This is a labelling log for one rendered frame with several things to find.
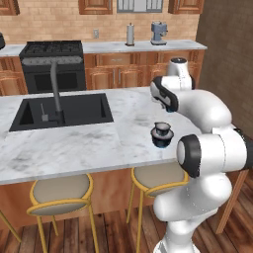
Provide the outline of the grey tap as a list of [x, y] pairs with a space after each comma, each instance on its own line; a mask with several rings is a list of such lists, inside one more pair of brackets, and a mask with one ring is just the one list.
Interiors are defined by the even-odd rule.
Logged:
[[50, 68], [50, 80], [51, 80], [51, 86], [52, 86], [54, 103], [55, 103], [55, 114], [50, 116], [44, 112], [44, 109], [42, 109], [42, 120], [44, 122], [57, 122], [59, 125], [64, 125], [65, 118], [64, 118], [64, 112], [60, 104], [60, 95], [59, 95], [58, 85], [57, 85], [56, 68], [57, 68], [57, 62], [54, 61], [51, 64], [51, 68]]

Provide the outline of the paper towel roll on holder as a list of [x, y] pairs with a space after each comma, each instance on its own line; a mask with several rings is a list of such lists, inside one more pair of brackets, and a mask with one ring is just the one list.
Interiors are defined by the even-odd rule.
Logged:
[[126, 45], [134, 46], [134, 25], [132, 23], [126, 26]]

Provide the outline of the large dark yogurt container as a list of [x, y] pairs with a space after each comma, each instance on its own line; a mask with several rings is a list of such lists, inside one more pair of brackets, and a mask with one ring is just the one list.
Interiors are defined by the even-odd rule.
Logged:
[[150, 134], [152, 136], [153, 144], [159, 148], [167, 147], [170, 144], [172, 138], [174, 137], [174, 132], [172, 130], [169, 130], [166, 135], [159, 135], [156, 132], [156, 128], [153, 128]]

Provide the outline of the black stove with oven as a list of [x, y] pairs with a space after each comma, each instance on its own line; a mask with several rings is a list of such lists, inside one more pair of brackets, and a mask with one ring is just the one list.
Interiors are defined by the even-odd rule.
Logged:
[[27, 42], [19, 54], [30, 94], [85, 90], [81, 41]]

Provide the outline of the blue grey coffee machine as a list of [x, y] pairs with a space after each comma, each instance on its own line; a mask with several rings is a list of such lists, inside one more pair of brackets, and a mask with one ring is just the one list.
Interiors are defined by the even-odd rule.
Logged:
[[151, 24], [152, 38], [150, 42], [153, 45], [165, 45], [166, 41], [162, 38], [167, 35], [167, 24], [160, 21]]

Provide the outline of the wooden wall cupboard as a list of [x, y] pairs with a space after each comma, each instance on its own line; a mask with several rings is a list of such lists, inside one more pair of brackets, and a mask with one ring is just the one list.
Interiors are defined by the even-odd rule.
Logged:
[[113, 0], [78, 0], [80, 15], [112, 15]]
[[202, 14], [205, 0], [169, 0], [170, 14]]
[[0, 0], [0, 16], [18, 16], [19, 14], [18, 0]]

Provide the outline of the small dark yogurt container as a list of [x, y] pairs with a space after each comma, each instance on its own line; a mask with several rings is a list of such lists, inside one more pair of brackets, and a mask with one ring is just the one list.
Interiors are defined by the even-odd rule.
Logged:
[[156, 133], [161, 136], [166, 135], [169, 132], [170, 127], [169, 124], [164, 122], [158, 122], [155, 124]]

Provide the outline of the grey framed window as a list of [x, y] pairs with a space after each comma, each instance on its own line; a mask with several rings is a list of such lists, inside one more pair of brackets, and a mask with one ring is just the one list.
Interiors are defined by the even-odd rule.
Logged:
[[163, 0], [117, 0], [119, 13], [161, 13]]

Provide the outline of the black sink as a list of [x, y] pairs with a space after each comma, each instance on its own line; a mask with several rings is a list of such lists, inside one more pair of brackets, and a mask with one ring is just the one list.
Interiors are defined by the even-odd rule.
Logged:
[[24, 99], [10, 131], [84, 126], [114, 121], [105, 93], [62, 96], [60, 104], [65, 124], [55, 120], [53, 97]]

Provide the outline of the yellow stool with beige seat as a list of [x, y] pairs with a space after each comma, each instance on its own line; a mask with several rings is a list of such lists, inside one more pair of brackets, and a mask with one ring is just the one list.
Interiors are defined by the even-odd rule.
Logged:
[[130, 219], [134, 188], [138, 187], [140, 190], [140, 197], [138, 204], [136, 253], [140, 253], [143, 199], [155, 198], [174, 188], [184, 186], [189, 182], [189, 176], [177, 162], [132, 167], [130, 170], [130, 176], [131, 190], [126, 222], [129, 222]]
[[1, 210], [0, 210], [0, 218], [3, 220], [3, 222], [9, 228], [9, 230], [12, 232], [12, 234], [15, 236], [15, 238], [21, 243], [22, 239], [20, 238], [20, 236], [18, 235], [18, 233], [16, 232], [16, 230], [14, 229], [14, 227], [11, 225], [11, 223], [9, 222], [9, 220], [6, 218], [6, 216], [4, 215], [4, 213], [1, 212]]
[[27, 214], [37, 218], [43, 253], [47, 253], [47, 247], [42, 228], [42, 217], [50, 216], [52, 218], [55, 235], [58, 235], [55, 217], [85, 208], [89, 211], [95, 252], [99, 253], [91, 202], [93, 190], [94, 181], [90, 174], [36, 180], [33, 183], [30, 190], [32, 206], [27, 209]]

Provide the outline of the wooden island base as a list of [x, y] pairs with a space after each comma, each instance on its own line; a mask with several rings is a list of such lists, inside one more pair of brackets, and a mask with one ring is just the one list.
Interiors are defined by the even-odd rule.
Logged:
[[[222, 233], [237, 200], [248, 170], [227, 173], [233, 191], [227, 203], [218, 209], [211, 220], [211, 228]], [[130, 169], [113, 170], [92, 174], [94, 191], [92, 193], [93, 213], [126, 210], [131, 189]], [[0, 210], [15, 227], [35, 224], [37, 220], [27, 215], [31, 206], [30, 189], [34, 182], [0, 185]]]

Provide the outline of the wooden base cupboard run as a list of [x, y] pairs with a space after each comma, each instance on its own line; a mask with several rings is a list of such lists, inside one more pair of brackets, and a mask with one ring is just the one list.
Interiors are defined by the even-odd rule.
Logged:
[[0, 96], [28, 93], [22, 65], [18, 56], [0, 57]]
[[167, 74], [174, 57], [188, 60], [189, 72], [199, 85], [204, 49], [87, 53], [84, 55], [88, 90], [148, 86], [156, 76]]

